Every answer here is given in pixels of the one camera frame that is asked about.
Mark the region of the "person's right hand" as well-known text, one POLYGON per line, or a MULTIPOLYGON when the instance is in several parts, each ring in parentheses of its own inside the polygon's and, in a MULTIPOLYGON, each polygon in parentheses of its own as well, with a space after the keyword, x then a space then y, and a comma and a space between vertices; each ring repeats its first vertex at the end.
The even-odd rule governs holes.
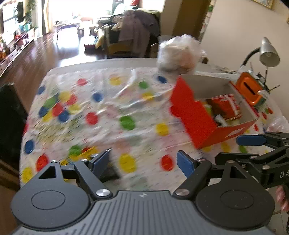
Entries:
POLYGON ((281 211, 288 212, 288 199, 286 198, 285 191, 282 185, 279 185, 276 189, 276 199, 280 205, 281 211))

